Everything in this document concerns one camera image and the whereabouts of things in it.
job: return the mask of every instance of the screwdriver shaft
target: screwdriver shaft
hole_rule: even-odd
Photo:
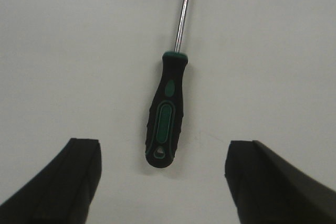
[[[182,10],[181,10],[181,16],[180,16],[180,23],[179,23],[179,29],[177,30],[176,35],[176,43],[175,43],[175,49],[174,52],[180,52],[181,42],[182,42],[182,35],[183,35],[183,28],[184,28],[184,22],[185,22],[185,16],[186,11],[188,7],[188,1],[189,0],[183,0]]]

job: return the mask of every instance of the screwdriver handle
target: screwdriver handle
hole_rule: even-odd
[[[183,117],[182,78],[187,55],[166,52],[159,87],[149,109],[146,159],[157,168],[169,166],[174,159]]]

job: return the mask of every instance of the green grip insert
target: green grip insert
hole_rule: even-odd
[[[168,140],[169,129],[172,120],[172,107],[170,104],[164,104],[161,106],[159,114],[159,124],[157,127],[156,140],[163,144]]]

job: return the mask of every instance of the hanging hole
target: hanging hole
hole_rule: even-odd
[[[158,159],[163,159],[164,156],[165,156],[164,148],[162,146],[159,146],[154,152],[154,157]]]

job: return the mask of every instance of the black and green handle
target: black and green handle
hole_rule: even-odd
[[[166,52],[159,87],[149,109],[146,159],[157,168],[169,166],[174,159],[183,117],[182,79],[188,63],[185,54]]]

